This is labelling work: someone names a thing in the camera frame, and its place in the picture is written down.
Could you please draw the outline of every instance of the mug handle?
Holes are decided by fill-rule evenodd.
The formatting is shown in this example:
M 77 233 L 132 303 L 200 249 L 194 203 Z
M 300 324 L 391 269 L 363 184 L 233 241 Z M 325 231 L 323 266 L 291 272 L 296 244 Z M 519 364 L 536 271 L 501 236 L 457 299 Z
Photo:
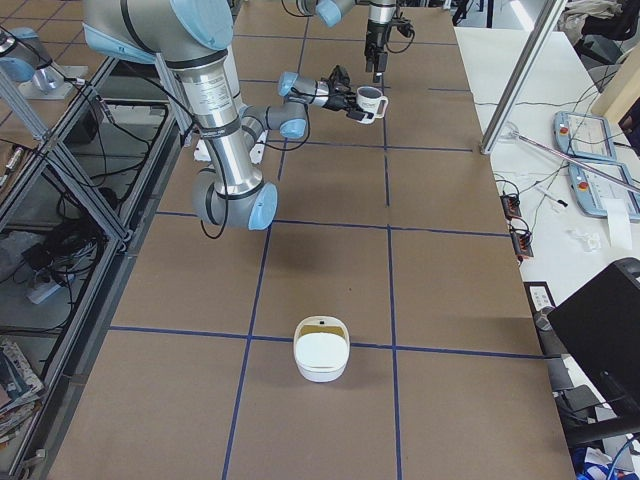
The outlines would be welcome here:
M 389 105 L 389 99 L 384 95 L 380 97 L 380 105 L 382 105 L 383 102 L 384 102 L 384 106 L 382 107 L 382 112 L 376 113 L 374 118 L 384 117 L 384 114 L 387 111 L 387 106 Z

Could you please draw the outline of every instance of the power strip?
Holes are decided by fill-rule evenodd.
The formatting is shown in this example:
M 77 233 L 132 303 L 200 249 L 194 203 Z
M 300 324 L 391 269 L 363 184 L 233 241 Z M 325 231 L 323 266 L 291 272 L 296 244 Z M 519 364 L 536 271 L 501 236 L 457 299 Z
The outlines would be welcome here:
M 533 250 L 530 245 L 530 236 L 516 231 L 511 231 L 511 243 L 513 243 L 513 250 L 516 252 L 518 260 L 526 260 L 533 258 Z
M 511 220 L 512 218 L 522 217 L 522 212 L 520 212 L 518 197 L 513 195 L 506 195 L 506 194 L 500 195 L 500 202 L 502 203 L 502 210 L 504 212 L 504 217 L 507 220 Z
M 71 284 L 71 282 L 73 282 L 73 279 L 75 278 L 75 275 L 70 273 L 68 275 L 65 275 L 65 278 L 66 282 L 68 282 L 68 284 Z M 60 284 L 51 277 L 48 278 L 48 281 L 38 279 L 35 285 L 29 290 L 29 293 L 27 293 L 27 298 L 31 303 L 39 305 L 51 295 L 60 290 L 62 287 L 66 286 L 67 283 L 65 283 L 65 281 Z

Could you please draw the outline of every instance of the small white basket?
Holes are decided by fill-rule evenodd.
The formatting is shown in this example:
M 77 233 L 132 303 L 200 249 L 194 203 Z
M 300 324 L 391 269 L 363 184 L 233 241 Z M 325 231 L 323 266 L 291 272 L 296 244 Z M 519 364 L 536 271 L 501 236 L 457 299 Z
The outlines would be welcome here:
M 293 356 L 298 370 L 312 382 L 335 380 L 349 360 L 349 332 L 333 317 L 308 317 L 293 336 Z

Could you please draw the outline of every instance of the robotic arm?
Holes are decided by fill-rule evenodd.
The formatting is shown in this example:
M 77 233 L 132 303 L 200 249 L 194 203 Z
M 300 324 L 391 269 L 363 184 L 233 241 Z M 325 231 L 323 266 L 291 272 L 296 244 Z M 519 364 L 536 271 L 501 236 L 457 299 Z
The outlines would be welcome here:
M 370 4 L 365 56 L 367 71 L 375 69 L 379 78 L 386 66 L 384 47 L 398 20 L 396 0 L 377 1 L 381 3 Z M 317 7 L 316 0 L 297 0 L 297 4 L 301 11 L 315 8 L 333 26 L 355 1 L 320 0 Z M 354 120 L 371 118 L 358 107 L 349 76 L 339 66 L 319 82 L 286 73 L 279 86 L 283 106 L 240 106 L 239 112 L 224 68 L 233 37 L 226 0 L 84 0 L 84 12 L 85 38 L 91 48 L 145 64 L 155 63 L 156 54 L 162 54 L 179 79 L 212 160 L 193 189 L 195 210 L 206 222 L 250 230 L 271 224 L 277 190 L 263 181 L 249 153 L 264 130 L 278 128 L 286 138 L 302 137 L 310 104 L 345 110 Z
M 316 6 L 316 13 L 328 27 L 337 25 L 351 9 L 360 3 L 357 0 L 320 0 Z M 365 37 L 364 56 L 366 71 L 373 72 L 373 81 L 379 82 L 387 69 L 387 51 L 391 31 L 395 28 L 405 38 L 413 38 L 415 32 L 411 21 L 398 14 L 397 0 L 370 0 L 369 20 Z
M 329 78 L 320 81 L 284 72 L 278 82 L 278 93 L 289 101 L 316 105 L 334 112 L 344 110 L 348 118 L 356 121 L 373 118 L 372 113 L 358 106 L 349 74 L 340 65 L 335 66 Z
M 194 186 L 200 218 L 267 228 L 275 216 L 277 190 L 251 164 L 223 67 L 233 36 L 226 0 L 85 0 L 84 11 L 91 48 L 147 64 L 161 53 L 180 80 L 213 161 Z
M 14 82 L 31 80 L 36 88 L 48 93 L 64 83 L 64 77 L 37 33 L 30 28 L 0 30 L 0 66 Z

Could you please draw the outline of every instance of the white mug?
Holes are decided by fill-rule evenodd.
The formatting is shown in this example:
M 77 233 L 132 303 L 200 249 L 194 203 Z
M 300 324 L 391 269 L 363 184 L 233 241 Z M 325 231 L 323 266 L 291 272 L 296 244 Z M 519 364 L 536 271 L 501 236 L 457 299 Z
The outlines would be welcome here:
M 371 118 L 363 118 L 359 123 L 373 123 L 376 118 L 384 117 L 389 105 L 389 99 L 382 95 L 382 90 L 376 87 L 360 87 L 356 91 L 356 103 L 365 112 L 373 113 Z

